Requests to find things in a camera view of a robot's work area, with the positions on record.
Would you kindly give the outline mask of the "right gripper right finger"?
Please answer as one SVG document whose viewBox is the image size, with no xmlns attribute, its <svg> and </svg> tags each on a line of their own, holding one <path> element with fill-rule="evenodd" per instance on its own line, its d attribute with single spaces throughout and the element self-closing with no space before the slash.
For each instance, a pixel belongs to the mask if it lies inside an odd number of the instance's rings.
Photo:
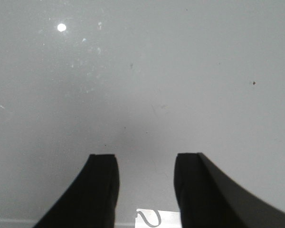
<svg viewBox="0 0 285 228">
<path fill-rule="evenodd" d="M 184 228 L 285 228 L 285 213 L 234 182 L 202 153 L 179 153 L 174 189 Z"/>
</svg>

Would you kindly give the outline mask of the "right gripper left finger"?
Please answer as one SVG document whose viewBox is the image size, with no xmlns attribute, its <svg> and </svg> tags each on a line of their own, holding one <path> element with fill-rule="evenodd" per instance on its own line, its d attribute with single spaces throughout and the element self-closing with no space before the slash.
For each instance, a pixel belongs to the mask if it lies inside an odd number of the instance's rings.
<svg viewBox="0 0 285 228">
<path fill-rule="evenodd" d="M 113 228 L 120 188 L 113 154 L 91 154 L 64 194 L 37 228 Z"/>
</svg>

